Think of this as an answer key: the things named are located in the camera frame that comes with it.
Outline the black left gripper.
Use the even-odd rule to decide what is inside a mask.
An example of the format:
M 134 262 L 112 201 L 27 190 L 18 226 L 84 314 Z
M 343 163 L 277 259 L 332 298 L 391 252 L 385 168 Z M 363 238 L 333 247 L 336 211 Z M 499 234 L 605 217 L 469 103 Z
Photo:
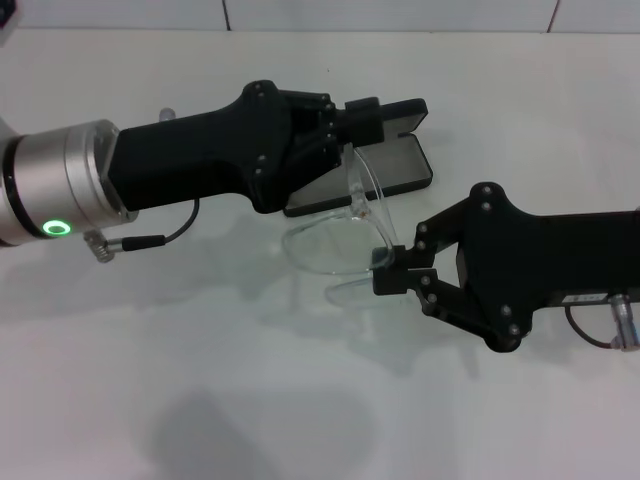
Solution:
M 291 138 L 284 93 L 271 81 L 253 82 L 220 110 L 121 131 L 108 178 L 129 210 L 239 194 L 257 212 L 273 213 L 290 195 Z

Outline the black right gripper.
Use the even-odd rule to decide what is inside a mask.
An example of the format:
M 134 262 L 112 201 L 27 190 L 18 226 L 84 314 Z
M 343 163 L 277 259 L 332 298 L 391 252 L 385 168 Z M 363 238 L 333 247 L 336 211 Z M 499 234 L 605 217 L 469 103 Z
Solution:
M 537 216 L 516 208 L 499 185 L 480 183 L 468 198 L 421 221 L 413 245 L 394 248 L 394 262 L 432 268 L 454 244 L 463 286 L 479 306 L 435 269 L 376 269 L 374 293 L 411 290 L 425 316 L 478 337 L 485 319 L 507 347 L 531 331 L 537 310 L 608 305 L 617 346 L 638 349 L 630 308 L 639 300 L 638 211 Z

